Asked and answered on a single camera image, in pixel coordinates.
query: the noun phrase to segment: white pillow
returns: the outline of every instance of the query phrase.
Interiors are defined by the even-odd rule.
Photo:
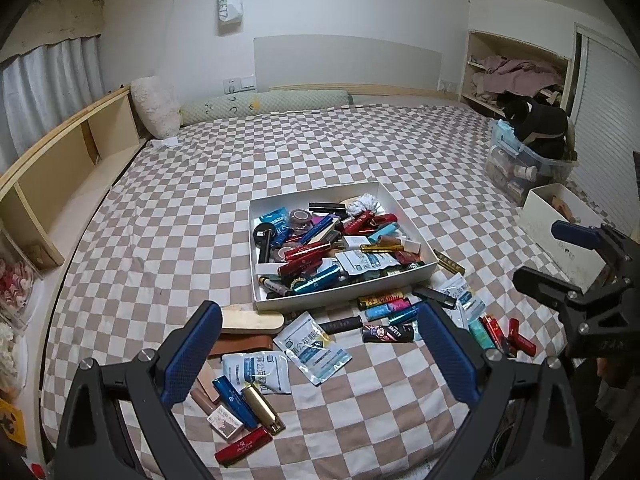
[[[175,137],[180,129],[180,104],[158,76],[131,82],[131,97],[146,129],[157,139]]]

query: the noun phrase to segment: cardboard box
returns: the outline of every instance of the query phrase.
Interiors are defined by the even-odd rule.
[[[543,250],[545,250],[567,275],[569,281],[585,292],[598,277],[604,261],[596,251],[556,240],[551,234],[551,224],[566,219],[550,206],[553,196],[564,200],[577,222],[583,227],[600,227],[602,218],[562,184],[549,184],[529,191],[524,208],[518,217],[518,225]]]
[[[395,276],[385,276],[376,280],[330,288],[329,290],[321,290],[310,294],[267,300],[267,291],[258,284],[258,280],[254,276],[255,264],[258,260],[258,248],[255,246],[252,233],[260,223],[259,217],[281,207],[286,208],[288,211],[297,208],[307,209],[309,202],[342,202],[343,200],[357,198],[365,193],[370,193],[378,198],[381,206],[378,214],[393,213],[396,215],[400,230],[409,239],[421,244],[420,257],[425,262],[425,265],[419,269],[407,270]],[[249,244],[252,278],[254,279],[254,303],[258,310],[291,312],[293,310],[311,310],[320,306],[344,304],[360,296],[369,296],[428,280],[438,264],[438,259],[427,241],[420,234],[420,231],[418,231],[418,228],[391,196],[391,193],[379,182],[329,186],[251,200],[249,202]]]

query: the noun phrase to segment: white drawer box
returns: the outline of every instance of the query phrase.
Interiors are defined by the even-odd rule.
[[[585,292],[598,277],[604,261],[596,251],[590,251],[561,240],[551,234],[551,224],[566,219],[549,203],[553,196],[562,199],[582,227],[600,227],[600,218],[582,200],[562,184],[549,184],[529,191],[518,225],[544,249],[567,275],[569,280]]]
[[[309,202],[342,202],[370,193],[378,198],[380,209],[378,214],[393,213],[398,217],[400,230],[410,239],[421,244],[420,257],[425,265],[401,272],[394,276],[385,276],[363,283],[345,285],[328,290],[320,290],[309,294],[293,295],[287,298],[267,300],[267,291],[259,284],[255,276],[255,264],[258,261],[258,248],[252,235],[260,223],[260,216],[281,207],[288,211],[293,209],[308,209]],[[258,198],[249,202],[249,244],[251,258],[251,272],[254,286],[254,303],[258,310],[276,310],[290,312],[292,310],[311,310],[320,306],[338,305],[354,300],[361,296],[369,296],[379,292],[386,292],[402,288],[414,283],[428,280],[436,270],[437,258],[430,245],[422,237],[413,221],[405,214],[391,193],[379,182],[363,182],[360,184],[345,184],[343,186],[329,186],[321,189],[297,191],[276,196]]]

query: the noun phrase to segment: clear plastic container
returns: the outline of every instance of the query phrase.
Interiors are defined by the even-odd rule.
[[[41,279],[30,260],[0,223],[0,320],[21,333],[33,285]]]
[[[508,123],[495,121],[485,169],[492,182],[519,206],[534,187],[564,184],[577,165],[577,161],[538,155],[516,138]]]

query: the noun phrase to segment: power outlet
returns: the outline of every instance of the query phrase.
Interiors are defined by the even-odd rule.
[[[235,77],[233,79],[224,79],[222,86],[225,89],[225,94],[235,94],[240,91],[240,78]]]
[[[225,94],[235,94],[236,92],[247,92],[248,90],[255,90],[255,75],[235,77],[233,79],[224,79],[222,81],[222,86],[225,89]]]

